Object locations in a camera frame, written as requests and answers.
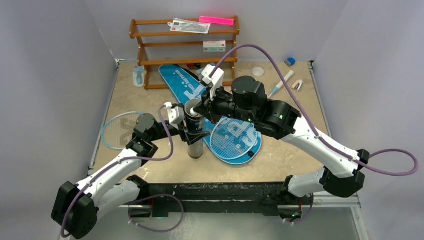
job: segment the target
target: wooden shelf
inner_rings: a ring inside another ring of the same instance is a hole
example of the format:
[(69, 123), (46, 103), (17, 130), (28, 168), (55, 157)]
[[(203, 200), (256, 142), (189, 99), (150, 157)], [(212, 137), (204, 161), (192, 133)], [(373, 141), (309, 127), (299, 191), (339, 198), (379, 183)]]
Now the wooden shelf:
[[(154, 48), (154, 47), (181, 47), (181, 46), (196, 46), (202, 45), (202, 41), (186, 41), (186, 42), (162, 42), (162, 43), (143, 43), (144, 37), (172, 37), (172, 36), (185, 36), (185, 35), (213, 35), (213, 34), (231, 34), (232, 40), (226, 40), (227, 45), (232, 45), (234, 48), (237, 44), (236, 38), (237, 35), (240, 34), (240, 24), (239, 18), (237, 16), (234, 17), (226, 17), (227, 19), (234, 20), (234, 28), (233, 29), (223, 29), (223, 30), (209, 30), (208, 34), (201, 33), (189, 33), (189, 32), (176, 32), (176, 31), (166, 31), (166, 32), (139, 32), (137, 26), (142, 25), (162, 25), (172, 23), (173, 19), (159, 19), (159, 20), (131, 20), (131, 24), (129, 26), (129, 37), (131, 39), (137, 39), (138, 42), (138, 57), (137, 64), (139, 66), (145, 66), (145, 77), (144, 77), (144, 88), (148, 89), (167, 89), (168, 86), (165, 84), (156, 84), (149, 85), (149, 74), (150, 74), (150, 66), (153, 65), (163, 65), (163, 64), (189, 64), (189, 63), (217, 63), (221, 60), (221, 58), (213, 57), (213, 58), (194, 58), (194, 59), (172, 59), (172, 60), (149, 60), (149, 57), (146, 54), (146, 48)], [(185, 18), (184, 20), (198, 22), (198, 18)], [(232, 70), (232, 78), (233, 80), (236, 78), (236, 67), (235, 63), (237, 63), (239, 57), (237, 51), (235, 51), (232, 56), (228, 57), (224, 62), (231, 64)], [(230, 86), (231, 82), (224, 82), (224, 86)]]

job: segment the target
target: white wall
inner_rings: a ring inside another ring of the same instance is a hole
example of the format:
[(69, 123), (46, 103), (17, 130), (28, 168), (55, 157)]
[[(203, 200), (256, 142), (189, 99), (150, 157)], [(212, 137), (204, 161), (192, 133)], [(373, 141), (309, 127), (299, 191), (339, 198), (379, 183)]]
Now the white wall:
[(83, 0), (0, 6), (0, 239), (57, 239), (53, 203), (87, 173), (115, 61)]
[[(401, 148), (423, 165), (424, 2), (350, 0), (314, 64), (332, 135), (354, 149)], [(371, 166), (407, 171), (398, 153)], [(390, 177), (369, 170), (359, 192), (376, 240), (423, 239), (424, 173)]]
[[(288, 56), (298, 61), (309, 61), (317, 57), (347, 0), (86, 0), (86, 2), (115, 58), (127, 60), (137, 58), (137, 40), (130, 39), (129, 36), (131, 19), (238, 15), (240, 20), (238, 44), (258, 44), (279, 61), (285, 60)], [(182, 39), (186, 38), (166, 38), (168, 42)], [(146, 41), (151, 41), (151, 37), (146, 38)], [(165, 59), (177, 56), (195, 58), (201, 52), (202, 48), (191, 48), (182, 52), (177, 51), (175, 47), (156, 47), (149, 48), (148, 53), (154, 59)], [(239, 51), (239, 58), (266, 59), (254, 49)]]

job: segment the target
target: beige tabletop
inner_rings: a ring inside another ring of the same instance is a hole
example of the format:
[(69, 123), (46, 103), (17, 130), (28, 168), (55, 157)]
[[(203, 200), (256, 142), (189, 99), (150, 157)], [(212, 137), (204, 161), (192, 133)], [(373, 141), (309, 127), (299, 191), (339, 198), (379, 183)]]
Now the beige tabletop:
[[(158, 122), (158, 108), (166, 102), (176, 103), (175, 97), (169, 89), (145, 90), (143, 87), (133, 85), (133, 67), (136, 63), (122, 63), (112, 95), (112, 101), (106, 121), (113, 117), (131, 111), (151, 113)], [(296, 80), (303, 79), (303, 86), (294, 95), (302, 104), (315, 126), (327, 133), (321, 106), (311, 74), (306, 62), (297, 62), (292, 67), (287, 67), (283, 62), (278, 63), (282, 73), (286, 75), (289, 70), (294, 71), (293, 77), (288, 81), (291, 86)], [(225, 71), (225, 81), (231, 80), (229, 66), (222, 66)], [(265, 74), (255, 77), (265, 85), (269, 94), (280, 81), (277, 72), (269, 62), (239, 62), (236, 63), (236, 77), (251, 76), (253, 67), (262, 67)], [(163, 80), (153, 68), (150, 74), (151, 84), (163, 84)], [(285, 89), (281, 89), (274, 96), (274, 100), (282, 100), (290, 105), (295, 103)], [(288, 175), (301, 175), (317, 170), (322, 166), (314, 158), (281, 140), (277, 141), (262, 135), (262, 147), (257, 156), (247, 164), (240, 166), (228, 165), (217, 159), (211, 151), (204, 146), (203, 156), (192, 159), (187, 154), (187, 144), (179, 136), (174, 136), (174, 154), (166, 161), (150, 161), (131, 175), (138, 175), (149, 183), (217, 183), (217, 182), (278, 182), (284, 181)], [(165, 157), (170, 152), (168, 139), (154, 142), (159, 150), (155, 158)], [(100, 143), (94, 170), (97, 171), (113, 160), (121, 151), (110, 149)]]

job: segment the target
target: bright pink object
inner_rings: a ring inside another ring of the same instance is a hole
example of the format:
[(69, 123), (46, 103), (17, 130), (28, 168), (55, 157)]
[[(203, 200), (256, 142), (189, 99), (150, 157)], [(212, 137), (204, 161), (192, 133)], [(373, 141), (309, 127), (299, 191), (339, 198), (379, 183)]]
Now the bright pink object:
[(234, 19), (211, 16), (200, 16), (199, 22), (208, 24), (234, 25)]

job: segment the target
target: metal frame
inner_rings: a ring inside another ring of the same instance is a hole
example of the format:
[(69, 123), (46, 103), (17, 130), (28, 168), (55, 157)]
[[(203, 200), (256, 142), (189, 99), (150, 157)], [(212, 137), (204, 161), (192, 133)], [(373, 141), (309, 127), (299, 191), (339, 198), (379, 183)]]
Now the metal frame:
[[(92, 155), (92, 159), (91, 159), (91, 163), (90, 163), (90, 167), (89, 167), (89, 171), (88, 171), (88, 176), (90, 176), (91, 174), (94, 173), (94, 165), (96, 163), (96, 156), (97, 156), (97, 151), (98, 151), (99, 144), (100, 144), (100, 136), (101, 136), (102, 128), (103, 128), (103, 126), (106, 122), (106, 116), (108, 114), (109, 106), (111, 104), (112, 94), (113, 94), (113, 91), (115, 89), (116, 80), (118, 78), (118, 74), (119, 74), (119, 70), (120, 70), (119, 66), (120, 66), (121, 63), (124, 63), (124, 62), (127, 62), (127, 61), (125, 61), (123, 59), (120, 59), (120, 60), (117, 61), (118, 68), (117, 68), (117, 71), (116, 71), (113, 89), (112, 89), (110, 96), (109, 96), (109, 102), (108, 102), (108, 105), (107, 105), (106, 112), (104, 114), (103, 123), (101, 124), (101, 128), (100, 128), (99, 135), (98, 135), (98, 138), (97, 138), (96, 146), (95, 146), (95, 149), (94, 149), (94, 152), (93, 152), (93, 155)], [(319, 105), (320, 105), (321, 110), (322, 110), (322, 115), (324, 117), (324, 122), (325, 122), (325, 125), (327, 127), (328, 135), (331, 137), (332, 135), (331, 135), (331, 132), (330, 132), (330, 127), (328, 125), (324, 106), (322, 104), (320, 92), (319, 92), (317, 82), (316, 82), (316, 78), (315, 78), (315, 74), (314, 74), (314, 68), (313, 68), (311, 61), (308, 62), (308, 67), (309, 67), (310, 75), (312, 77), (313, 84), (314, 84), (315, 89), (316, 89), (318, 102), (319, 102)], [(359, 239), (360, 240), (369, 240), (368, 233), (367, 233), (367, 230), (366, 230), (366, 227), (365, 227), (365, 224), (364, 224), (364, 221), (363, 221), (363, 217), (362, 217), (361, 204), (360, 204), (360, 201), (359, 201), (357, 194), (355, 194), (351, 197), (348, 197), (348, 198), (340, 198), (340, 197), (333, 196), (333, 195), (329, 194), (328, 192), (320, 192), (320, 193), (315, 194), (314, 202), (315, 202), (314, 206), (313, 206), (314, 208), (350, 208)], [(122, 205), (122, 206), (120, 206), (120, 208), (134, 208), (134, 209), (143, 209), (143, 208), (148, 208), (148, 207), (149, 206), (147, 206), (147, 205), (130, 205), (130, 206)], [(298, 208), (299, 206), (298, 205), (284, 205), (284, 206), (278, 206), (278, 207), (287, 209), (287, 208)]]

